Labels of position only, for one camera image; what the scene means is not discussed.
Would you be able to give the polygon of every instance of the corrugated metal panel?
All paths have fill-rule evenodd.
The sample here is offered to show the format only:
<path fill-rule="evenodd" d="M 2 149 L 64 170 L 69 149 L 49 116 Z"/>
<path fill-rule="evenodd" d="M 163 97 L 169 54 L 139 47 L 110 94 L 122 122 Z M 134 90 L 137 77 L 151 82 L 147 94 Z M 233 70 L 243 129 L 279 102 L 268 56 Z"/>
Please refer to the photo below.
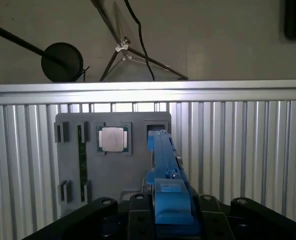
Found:
<path fill-rule="evenodd" d="M 21 239 L 59 217 L 58 113 L 169 111 L 174 144 L 196 190 L 226 204 L 246 196 L 296 221 L 296 100 L 284 100 L 296 94 L 276 91 L 280 100 L 261 95 L 239 101 L 228 91 L 221 101 L 204 101 L 185 90 L 172 93 L 178 102 L 167 103 L 79 104 L 66 98 L 60 104 L 0 105 L 0 240 Z"/>

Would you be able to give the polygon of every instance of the white wall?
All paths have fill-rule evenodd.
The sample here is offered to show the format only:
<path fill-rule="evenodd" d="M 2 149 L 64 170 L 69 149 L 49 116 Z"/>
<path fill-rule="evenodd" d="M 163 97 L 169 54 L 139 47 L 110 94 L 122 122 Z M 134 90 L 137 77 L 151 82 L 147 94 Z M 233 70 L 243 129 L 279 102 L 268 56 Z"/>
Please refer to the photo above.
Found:
<path fill-rule="evenodd" d="M 113 17 L 113 0 L 105 5 Z M 129 0 L 150 57 L 190 79 L 296 79 L 296 42 L 283 37 L 280 0 Z M 140 50 L 123 0 L 124 34 Z M 0 0 L 0 26 L 45 49 L 75 45 L 97 82 L 115 42 L 90 0 Z M 0 38 L 0 83 L 49 83 L 41 58 Z M 149 80 L 144 65 L 126 63 L 109 81 Z M 155 69 L 158 79 L 176 76 Z"/>

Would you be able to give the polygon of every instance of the green circuit board strip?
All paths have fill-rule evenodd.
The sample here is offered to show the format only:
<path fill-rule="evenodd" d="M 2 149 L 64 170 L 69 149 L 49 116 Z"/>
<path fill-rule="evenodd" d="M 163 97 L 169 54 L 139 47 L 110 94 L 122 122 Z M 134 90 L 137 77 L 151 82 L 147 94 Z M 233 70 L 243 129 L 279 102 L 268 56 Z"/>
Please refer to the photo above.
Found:
<path fill-rule="evenodd" d="M 80 177 L 80 197 L 81 202 L 85 201 L 84 186 L 87 183 L 87 151 L 86 141 L 83 142 L 82 126 L 78 125 L 78 157 L 79 157 L 79 177 Z"/>

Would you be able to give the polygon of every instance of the black pole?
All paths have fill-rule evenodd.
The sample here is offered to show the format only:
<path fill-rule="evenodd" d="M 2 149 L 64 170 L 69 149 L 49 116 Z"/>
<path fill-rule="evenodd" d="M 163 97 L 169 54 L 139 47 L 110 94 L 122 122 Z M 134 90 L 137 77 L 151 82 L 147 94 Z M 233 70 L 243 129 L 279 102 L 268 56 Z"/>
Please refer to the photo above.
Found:
<path fill-rule="evenodd" d="M 11 32 L 6 31 L 5 29 L 3 29 L 1 27 L 0 27 L 0 37 L 7 39 L 10 42 L 17 44 L 17 45 L 37 54 L 39 56 L 45 57 L 64 68 L 69 68 L 69 66 L 67 66 L 63 61 L 45 53 L 45 51 L 41 50 L 40 48 L 30 44 L 29 42 L 21 39 L 20 37 L 17 37 L 16 35 L 12 34 Z"/>

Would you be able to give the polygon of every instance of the tripod stand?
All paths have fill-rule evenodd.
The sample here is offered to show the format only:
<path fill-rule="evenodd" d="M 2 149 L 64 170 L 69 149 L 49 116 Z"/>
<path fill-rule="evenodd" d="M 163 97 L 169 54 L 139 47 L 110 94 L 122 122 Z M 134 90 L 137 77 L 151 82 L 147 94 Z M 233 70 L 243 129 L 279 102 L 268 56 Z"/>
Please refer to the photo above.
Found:
<path fill-rule="evenodd" d="M 108 27 L 110 33 L 112 34 L 114 40 L 116 41 L 117 43 L 117 46 L 116 48 L 114 49 L 114 52 L 110 58 L 110 61 L 108 62 L 108 65 L 107 67 L 105 68 L 105 70 L 103 71 L 103 74 L 100 78 L 100 82 L 102 82 L 105 77 L 117 66 L 117 64 L 119 64 L 119 62 L 122 61 L 121 64 L 125 63 L 126 61 L 134 61 L 134 62 L 138 62 L 138 63 L 141 63 L 140 61 L 137 61 L 135 59 L 138 59 L 138 60 L 144 60 L 145 59 L 145 55 L 133 48 L 131 48 L 129 46 L 130 44 L 130 40 L 127 38 L 127 37 L 124 37 L 123 39 L 121 37 L 118 36 L 118 33 L 117 31 L 115 30 L 114 26 L 112 25 L 102 3 L 101 3 L 101 0 L 91 0 L 92 4 L 94 5 L 94 7 L 97 9 L 97 11 L 99 12 L 101 18 L 103 19 L 104 23 L 106 24 L 106 26 Z M 123 54 L 123 58 L 117 63 L 115 64 L 113 67 L 113 63 L 116 59 L 116 57 L 118 56 L 118 54 L 122 52 Z M 166 70 L 166 71 L 169 71 L 169 72 L 172 72 L 176 75 L 178 75 L 180 77 L 180 79 L 183 79 L 183 80 L 188 80 L 188 77 L 181 74 L 180 72 L 172 69 L 171 67 L 167 66 L 167 65 L 164 65 L 150 57 L 147 58 L 149 62 L 159 66 L 160 68 Z"/>

